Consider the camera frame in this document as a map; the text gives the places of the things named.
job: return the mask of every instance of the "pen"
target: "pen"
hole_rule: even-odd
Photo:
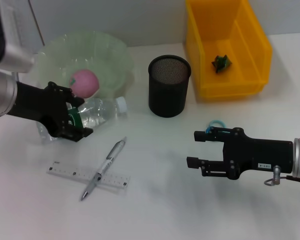
[[[103,175],[109,169],[110,165],[114,162],[115,158],[124,148],[127,141],[127,137],[125,136],[122,140],[118,141],[109,152],[108,156],[105,158],[105,161],[101,165],[101,167],[96,171],[95,175],[93,176],[92,180],[86,186],[80,201],[84,200],[91,192],[95,189],[98,182],[101,180]]]

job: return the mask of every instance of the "ruler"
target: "ruler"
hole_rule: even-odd
[[[97,172],[97,168],[77,166],[74,164],[62,163],[54,161],[46,171],[47,174],[55,175],[58,177],[74,180],[80,183],[88,184]],[[130,181],[129,176],[124,176],[114,172],[106,172],[99,185],[113,187],[117,189],[126,189]]]

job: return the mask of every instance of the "green bottle label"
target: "green bottle label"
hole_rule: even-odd
[[[77,128],[83,128],[84,125],[82,124],[80,114],[78,112],[78,108],[74,107],[68,110],[69,115],[69,125],[73,125]]]

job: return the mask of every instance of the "white table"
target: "white table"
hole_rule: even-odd
[[[126,119],[78,143],[41,145],[36,124],[0,118],[0,240],[300,240],[300,183],[268,187],[269,172],[247,171],[239,180],[202,177],[186,157],[222,160],[222,143],[195,142],[194,131],[214,119],[242,127],[252,138],[300,138],[300,34],[270,37],[269,84],[258,96],[196,103],[189,85],[186,107],[174,118],[148,108],[148,65],[155,57],[185,57],[182,44],[133,47],[135,82]],[[125,194],[46,174],[52,160],[100,165],[127,136],[113,171],[131,176]]]

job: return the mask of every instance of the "green object in bin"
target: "green object in bin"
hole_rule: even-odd
[[[212,62],[212,65],[215,67],[215,73],[219,73],[227,69],[231,64],[232,62],[227,55],[216,56],[214,61]]]

